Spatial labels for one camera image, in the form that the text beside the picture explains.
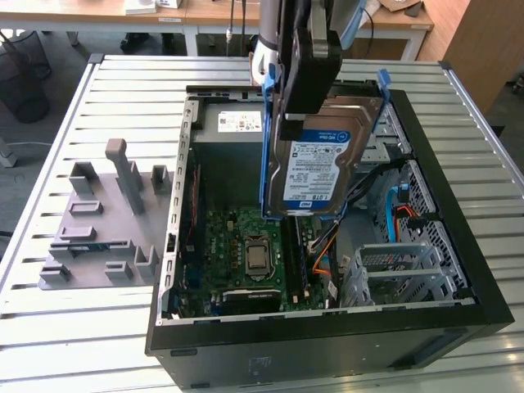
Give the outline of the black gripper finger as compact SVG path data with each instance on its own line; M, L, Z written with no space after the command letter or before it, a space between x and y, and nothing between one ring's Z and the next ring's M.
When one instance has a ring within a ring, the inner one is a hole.
M279 116L279 138L298 139L302 134L305 115L284 114Z

